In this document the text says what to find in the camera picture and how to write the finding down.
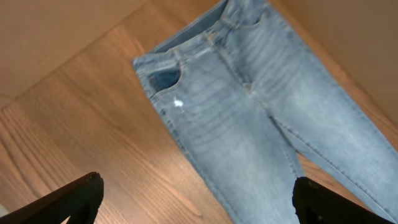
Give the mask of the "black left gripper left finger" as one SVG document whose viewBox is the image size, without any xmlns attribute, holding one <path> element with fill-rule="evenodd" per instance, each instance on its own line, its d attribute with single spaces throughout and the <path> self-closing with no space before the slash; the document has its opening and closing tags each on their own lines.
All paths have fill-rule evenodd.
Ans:
<svg viewBox="0 0 398 224">
<path fill-rule="evenodd" d="M 1 217 L 1 224 L 93 224 L 104 197 L 104 180 L 90 172 Z"/>
</svg>

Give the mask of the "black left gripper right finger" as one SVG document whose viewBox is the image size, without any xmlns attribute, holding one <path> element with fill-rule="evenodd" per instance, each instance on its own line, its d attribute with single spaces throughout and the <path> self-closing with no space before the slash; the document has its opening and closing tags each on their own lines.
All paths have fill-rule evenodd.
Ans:
<svg viewBox="0 0 398 224">
<path fill-rule="evenodd" d="M 296 179 L 292 203 L 301 224 L 393 224 L 307 177 Z"/>
</svg>

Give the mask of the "light blue denim jeans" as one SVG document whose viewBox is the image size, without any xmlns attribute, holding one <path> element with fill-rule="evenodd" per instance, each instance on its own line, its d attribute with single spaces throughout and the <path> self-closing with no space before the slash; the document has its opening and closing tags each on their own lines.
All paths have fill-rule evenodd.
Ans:
<svg viewBox="0 0 398 224">
<path fill-rule="evenodd" d="M 265 1 L 221 1 L 133 66 L 235 223 L 298 222 L 299 154 L 397 221 L 397 151 Z"/>
</svg>

